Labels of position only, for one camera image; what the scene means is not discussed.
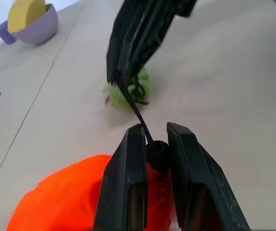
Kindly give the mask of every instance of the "purple object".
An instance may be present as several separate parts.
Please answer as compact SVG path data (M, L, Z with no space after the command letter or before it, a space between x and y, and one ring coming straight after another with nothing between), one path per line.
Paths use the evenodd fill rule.
M8 32L8 20L0 24L0 38L6 44L12 44L16 42L16 38Z
M47 4L45 14L13 35L25 43L38 45L49 40L57 29L57 12L52 4Z

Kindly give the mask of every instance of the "lavender bowl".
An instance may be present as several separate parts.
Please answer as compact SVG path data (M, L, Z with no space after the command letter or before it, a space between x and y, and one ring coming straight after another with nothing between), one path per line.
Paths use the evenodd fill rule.
M57 29L58 15L56 9L52 4L47 4L45 14L21 31L13 33L13 36L27 44L39 45L54 36Z

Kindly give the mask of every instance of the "orange cloth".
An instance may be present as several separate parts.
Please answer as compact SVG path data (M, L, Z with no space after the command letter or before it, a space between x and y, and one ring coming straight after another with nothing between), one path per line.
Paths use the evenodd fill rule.
M97 155L72 164L41 181L19 202L7 231L85 231L91 229L101 179L110 160ZM148 168L148 226L168 230L172 212L170 175Z

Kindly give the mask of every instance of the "green fuzzy ball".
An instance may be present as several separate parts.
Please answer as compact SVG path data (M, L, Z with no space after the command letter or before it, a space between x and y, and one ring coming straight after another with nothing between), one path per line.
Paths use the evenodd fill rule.
M144 88L144 90L146 92L146 94L143 98L143 101L146 101L150 95L150 76L145 68L142 68L142 70L139 72L138 82L142 85L142 87ZM132 98L134 98L134 94L133 94L134 89L135 89L134 84L129 85L127 87L127 90L130 93L130 95L132 96ZM110 101L114 106L126 109L127 111L131 111L130 105L124 98L124 96L123 96L122 92L119 90L119 88L112 86L111 84L108 84L107 92L109 94Z

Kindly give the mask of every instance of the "beige table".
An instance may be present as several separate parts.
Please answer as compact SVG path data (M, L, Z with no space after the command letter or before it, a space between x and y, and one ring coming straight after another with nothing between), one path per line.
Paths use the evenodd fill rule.
M135 123L103 103L105 54L119 7L118 0L81 2L60 15L73 25L63 42L55 37L45 48L21 48L25 56L19 44L0 48L0 57L28 65L4 61L12 72L0 73L0 91L12 93L0 99L3 158L17 134L0 168L0 230L39 180L88 156L112 154ZM41 52L47 55L38 60ZM37 75L41 67L46 71ZM205 1L192 19L174 20L147 68L154 85L143 116L154 138L167 140L168 120L189 127L223 168L251 228L276 229L276 5Z

